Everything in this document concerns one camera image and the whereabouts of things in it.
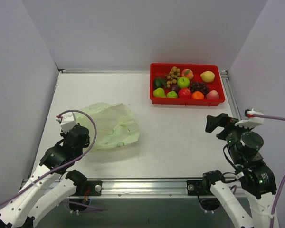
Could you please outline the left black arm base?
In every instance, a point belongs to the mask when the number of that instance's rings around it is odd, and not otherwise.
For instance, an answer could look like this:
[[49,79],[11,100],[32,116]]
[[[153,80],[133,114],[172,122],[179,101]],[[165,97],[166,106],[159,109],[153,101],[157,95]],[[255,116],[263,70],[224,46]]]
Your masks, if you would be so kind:
[[90,206],[91,196],[100,196],[102,182],[99,180],[87,180],[87,177],[77,170],[69,171],[65,179],[71,180],[75,185],[75,193],[71,195],[68,202],[71,211],[80,212],[100,212],[99,208]]

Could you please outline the pale green plastic bag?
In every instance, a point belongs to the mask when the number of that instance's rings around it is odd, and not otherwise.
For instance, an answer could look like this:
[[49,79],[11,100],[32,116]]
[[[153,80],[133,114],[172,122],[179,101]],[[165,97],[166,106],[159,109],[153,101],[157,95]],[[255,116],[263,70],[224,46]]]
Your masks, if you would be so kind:
[[96,125],[97,137],[92,151],[114,149],[138,141],[140,129],[128,106],[100,102],[81,111],[88,114]]

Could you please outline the pink peach from bag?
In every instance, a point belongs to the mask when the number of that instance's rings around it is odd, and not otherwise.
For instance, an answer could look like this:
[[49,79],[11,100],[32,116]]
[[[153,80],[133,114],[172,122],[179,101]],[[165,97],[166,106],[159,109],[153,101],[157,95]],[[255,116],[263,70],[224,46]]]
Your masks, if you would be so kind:
[[219,99],[219,93],[216,90],[211,90],[206,94],[207,99],[217,100]]

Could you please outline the dark red grape bunch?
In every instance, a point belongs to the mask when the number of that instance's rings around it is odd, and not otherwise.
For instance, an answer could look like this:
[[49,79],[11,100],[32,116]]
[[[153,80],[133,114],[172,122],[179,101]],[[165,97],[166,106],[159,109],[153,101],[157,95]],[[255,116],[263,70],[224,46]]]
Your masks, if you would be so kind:
[[204,82],[191,82],[189,89],[191,90],[192,93],[199,91],[202,92],[204,95],[210,92],[210,89],[208,88],[207,84]]

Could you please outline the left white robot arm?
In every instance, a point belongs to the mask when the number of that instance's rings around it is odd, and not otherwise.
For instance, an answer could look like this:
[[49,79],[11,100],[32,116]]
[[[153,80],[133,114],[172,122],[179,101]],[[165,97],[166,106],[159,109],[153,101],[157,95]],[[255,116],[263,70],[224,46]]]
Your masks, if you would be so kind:
[[0,228],[35,227],[66,197],[82,195],[87,178],[68,168],[90,144],[89,130],[79,124],[61,133],[62,139],[46,150],[31,178],[0,210]]

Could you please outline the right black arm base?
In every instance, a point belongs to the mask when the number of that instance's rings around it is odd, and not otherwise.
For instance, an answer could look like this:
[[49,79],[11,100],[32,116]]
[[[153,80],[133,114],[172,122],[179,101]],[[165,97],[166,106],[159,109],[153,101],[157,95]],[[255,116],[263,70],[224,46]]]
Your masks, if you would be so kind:
[[186,181],[187,195],[198,198],[199,205],[205,213],[214,214],[222,208],[219,200],[206,188],[203,187],[202,180]]

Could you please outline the dark red plum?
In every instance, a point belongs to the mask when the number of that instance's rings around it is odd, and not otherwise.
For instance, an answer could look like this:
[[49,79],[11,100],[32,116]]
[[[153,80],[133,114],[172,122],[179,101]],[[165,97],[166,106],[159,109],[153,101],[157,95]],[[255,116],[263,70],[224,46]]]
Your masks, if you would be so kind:
[[178,87],[177,84],[173,84],[170,86],[170,91],[174,91],[174,92],[178,93],[179,89],[180,88]]

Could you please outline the red apple from bag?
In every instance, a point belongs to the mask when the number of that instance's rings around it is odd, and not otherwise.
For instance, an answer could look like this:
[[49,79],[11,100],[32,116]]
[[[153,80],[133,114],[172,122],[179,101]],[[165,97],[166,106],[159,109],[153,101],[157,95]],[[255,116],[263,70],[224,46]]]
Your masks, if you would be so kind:
[[179,99],[191,99],[192,93],[189,88],[182,88],[178,91]]

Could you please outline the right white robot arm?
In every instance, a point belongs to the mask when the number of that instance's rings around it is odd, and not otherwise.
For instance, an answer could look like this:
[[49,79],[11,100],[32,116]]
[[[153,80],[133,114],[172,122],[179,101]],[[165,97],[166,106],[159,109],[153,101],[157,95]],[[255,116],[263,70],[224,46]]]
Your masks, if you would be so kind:
[[255,111],[248,112],[248,119],[238,120],[225,113],[207,116],[205,131],[213,132],[217,127],[223,130],[216,135],[224,140],[225,156],[235,170],[235,181],[239,181],[248,199],[251,213],[241,206],[228,184],[230,183],[219,170],[203,174],[202,191],[213,194],[228,214],[236,228],[278,228],[280,226],[274,201],[277,186],[272,170],[265,164],[260,154],[264,145],[263,138],[253,131],[263,124]]

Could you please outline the orange fruit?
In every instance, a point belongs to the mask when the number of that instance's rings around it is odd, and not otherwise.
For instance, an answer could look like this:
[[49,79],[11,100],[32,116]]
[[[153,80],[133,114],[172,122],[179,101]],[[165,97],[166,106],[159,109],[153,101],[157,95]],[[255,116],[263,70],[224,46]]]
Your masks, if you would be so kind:
[[204,94],[200,91],[195,91],[191,95],[192,99],[204,99]]

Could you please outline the lime green fruit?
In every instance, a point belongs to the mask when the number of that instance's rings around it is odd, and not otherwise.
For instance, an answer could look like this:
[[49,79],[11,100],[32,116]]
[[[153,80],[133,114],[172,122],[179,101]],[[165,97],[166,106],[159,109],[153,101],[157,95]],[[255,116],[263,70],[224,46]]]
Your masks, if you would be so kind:
[[172,98],[172,99],[177,99],[178,98],[178,94],[175,91],[170,91],[166,94],[167,98]]

